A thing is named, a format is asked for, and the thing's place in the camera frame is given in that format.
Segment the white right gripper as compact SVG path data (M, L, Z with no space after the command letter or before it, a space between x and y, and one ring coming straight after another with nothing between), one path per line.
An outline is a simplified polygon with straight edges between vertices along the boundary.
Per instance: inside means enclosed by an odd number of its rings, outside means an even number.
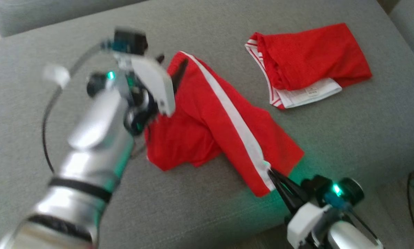
M287 225L286 238L294 249L299 249L305 244L316 247L322 245L316 234L316 227L324 219L325 213L332 208L331 205L318 207L308 202L307 193L294 181L271 168L268 171L275 189L278 191L286 207L294 214Z

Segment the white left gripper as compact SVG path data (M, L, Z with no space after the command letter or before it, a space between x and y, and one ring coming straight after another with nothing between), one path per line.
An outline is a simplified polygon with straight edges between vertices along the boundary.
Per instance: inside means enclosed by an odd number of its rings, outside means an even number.
M165 55L158 55L157 60L140 55L119 55L119 68L133 73L153 96L160 114L171 116L175 112L175 93L183 80L189 61L183 59L171 78L160 65L164 59Z

